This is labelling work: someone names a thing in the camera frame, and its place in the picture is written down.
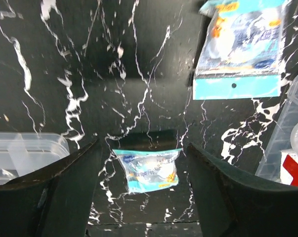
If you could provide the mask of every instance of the black marble surface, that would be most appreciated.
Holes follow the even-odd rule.
[[[75,151],[105,147],[89,223],[194,222],[184,153],[179,185],[129,196],[108,143],[174,129],[254,173],[286,97],[193,101],[206,32],[197,0],[0,0],[0,131],[54,132]],[[298,73],[298,0],[290,7],[282,91]]]

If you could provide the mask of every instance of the blue logo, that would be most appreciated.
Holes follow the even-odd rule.
[[[123,161],[126,162],[126,163],[128,163],[128,162],[133,161],[134,158],[135,158],[135,156],[132,156],[132,155],[124,156],[123,157]]]
[[[256,69],[267,69],[269,68],[272,63],[274,63],[273,59],[263,60],[255,64],[254,68]]]

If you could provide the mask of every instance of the clear plastic container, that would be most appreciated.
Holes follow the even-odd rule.
[[[58,134],[0,133],[0,184],[68,155],[68,143]]]
[[[280,182],[280,151],[291,149],[291,132],[298,124],[298,76],[288,90],[288,98],[279,116],[265,154],[257,168],[256,175]]]

